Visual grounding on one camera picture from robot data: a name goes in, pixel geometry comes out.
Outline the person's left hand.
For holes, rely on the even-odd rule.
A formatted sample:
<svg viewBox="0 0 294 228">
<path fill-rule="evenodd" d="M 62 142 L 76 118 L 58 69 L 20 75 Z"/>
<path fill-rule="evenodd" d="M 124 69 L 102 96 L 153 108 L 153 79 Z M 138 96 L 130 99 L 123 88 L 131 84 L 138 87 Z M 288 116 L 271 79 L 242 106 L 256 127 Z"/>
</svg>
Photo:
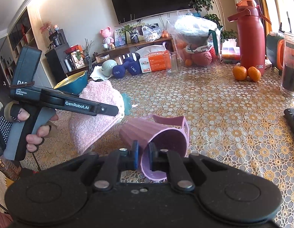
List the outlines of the person's left hand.
<svg viewBox="0 0 294 228">
<path fill-rule="evenodd" d="M 20 105 L 10 102 L 0 110 L 0 156 L 7 146 L 26 146 L 35 152 L 52 130 L 52 125 L 43 121 L 41 111 L 49 111 L 48 120 L 58 120 L 54 109 Z"/>
</svg>

